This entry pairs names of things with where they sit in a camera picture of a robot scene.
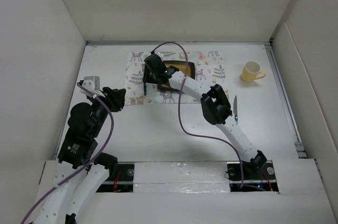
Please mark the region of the silver fork teal handle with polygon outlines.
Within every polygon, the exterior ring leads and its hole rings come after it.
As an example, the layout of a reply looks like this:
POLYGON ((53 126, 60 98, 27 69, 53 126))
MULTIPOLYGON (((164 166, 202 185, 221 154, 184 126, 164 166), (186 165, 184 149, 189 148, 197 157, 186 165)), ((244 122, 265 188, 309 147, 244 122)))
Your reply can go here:
POLYGON ((143 72, 143 91, 144 91, 144 96, 146 96, 147 94, 147 90, 146 90, 146 66, 145 66, 145 62, 142 62, 142 72, 143 72))

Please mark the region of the floral animal print cloth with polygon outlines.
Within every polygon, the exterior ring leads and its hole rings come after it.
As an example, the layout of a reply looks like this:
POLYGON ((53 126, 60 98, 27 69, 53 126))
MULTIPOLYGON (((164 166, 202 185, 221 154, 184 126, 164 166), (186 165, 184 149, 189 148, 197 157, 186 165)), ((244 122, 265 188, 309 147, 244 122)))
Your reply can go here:
MULTIPOLYGON (((185 56, 189 63, 194 67, 188 68, 188 75, 206 85, 213 86, 219 84, 224 89, 226 95, 228 90, 225 87, 226 81, 226 60, 221 56, 220 51, 162 51, 157 50, 162 60, 166 61, 166 66, 174 66, 185 72, 185 56)), ((125 104, 150 105, 150 104, 173 104, 178 101, 179 92, 171 90, 168 86, 159 87, 154 83, 147 83, 147 94, 143 91, 143 72, 142 62, 149 56, 146 51, 132 52, 127 58, 126 80, 125 80, 125 104)))

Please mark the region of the silver knife teal handle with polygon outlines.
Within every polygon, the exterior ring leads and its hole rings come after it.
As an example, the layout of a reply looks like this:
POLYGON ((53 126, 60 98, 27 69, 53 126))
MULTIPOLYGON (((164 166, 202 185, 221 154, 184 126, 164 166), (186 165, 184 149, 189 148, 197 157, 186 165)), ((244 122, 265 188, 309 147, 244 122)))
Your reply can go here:
POLYGON ((237 96, 234 97, 233 100, 233 114, 234 114, 234 119, 236 123, 238 123, 238 99, 237 96))

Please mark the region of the yellow ceramic mug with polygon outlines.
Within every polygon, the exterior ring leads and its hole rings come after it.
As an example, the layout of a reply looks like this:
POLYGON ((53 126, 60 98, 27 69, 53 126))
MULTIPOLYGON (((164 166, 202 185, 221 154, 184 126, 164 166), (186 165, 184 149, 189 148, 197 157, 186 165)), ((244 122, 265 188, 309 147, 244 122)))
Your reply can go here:
POLYGON ((261 66, 254 61, 247 62, 242 70, 241 80, 247 83, 255 80, 263 79, 266 76, 266 72, 261 70, 261 66))

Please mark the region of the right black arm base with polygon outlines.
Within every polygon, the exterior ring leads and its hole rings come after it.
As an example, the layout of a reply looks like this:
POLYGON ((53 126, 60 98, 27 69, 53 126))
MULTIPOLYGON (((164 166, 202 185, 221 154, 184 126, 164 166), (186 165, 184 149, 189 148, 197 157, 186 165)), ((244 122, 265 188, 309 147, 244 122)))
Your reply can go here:
POLYGON ((272 161, 267 161, 256 173, 249 170, 243 163, 243 186, 240 187, 242 176, 239 162, 228 162, 224 177, 229 180, 230 192, 278 192, 276 173, 272 161))

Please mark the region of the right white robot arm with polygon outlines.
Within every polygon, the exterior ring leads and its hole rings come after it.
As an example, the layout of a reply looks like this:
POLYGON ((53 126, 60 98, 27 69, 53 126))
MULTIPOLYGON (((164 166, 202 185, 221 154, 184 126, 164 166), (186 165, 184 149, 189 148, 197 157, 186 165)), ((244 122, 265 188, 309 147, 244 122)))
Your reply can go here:
POLYGON ((254 180, 263 173, 267 159, 239 127, 237 115, 231 110, 229 100, 220 85, 209 86, 185 76, 178 68, 167 67, 155 53, 146 57, 144 64, 146 83, 166 84, 200 101, 204 119, 221 130, 237 150, 246 180, 254 180))

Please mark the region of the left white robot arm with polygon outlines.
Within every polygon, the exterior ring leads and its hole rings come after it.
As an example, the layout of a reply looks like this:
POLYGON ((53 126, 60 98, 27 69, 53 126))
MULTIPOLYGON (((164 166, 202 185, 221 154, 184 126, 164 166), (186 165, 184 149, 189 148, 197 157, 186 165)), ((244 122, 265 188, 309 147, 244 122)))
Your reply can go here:
POLYGON ((104 87, 98 90, 88 83, 78 83, 89 102, 72 107, 68 130, 57 157, 57 172, 53 187, 31 207, 22 223, 43 202, 34 223, 76 223, 86 203, 105 180, 118 172, 117 158, 103 152, 113 131, 99 151, 95 151, 106 118, 113 122, 113 113, 125 105, 125 89, 104 87))

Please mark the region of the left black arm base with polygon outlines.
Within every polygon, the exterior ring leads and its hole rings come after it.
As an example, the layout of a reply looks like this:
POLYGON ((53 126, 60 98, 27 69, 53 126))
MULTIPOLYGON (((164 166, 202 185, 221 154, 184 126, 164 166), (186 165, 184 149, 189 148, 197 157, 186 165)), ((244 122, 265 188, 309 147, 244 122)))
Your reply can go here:
POLYGON ((110 176, 97 189, 98 193, 130 193, 134 186, 135 163, 119 162, 114 176, 110 176))

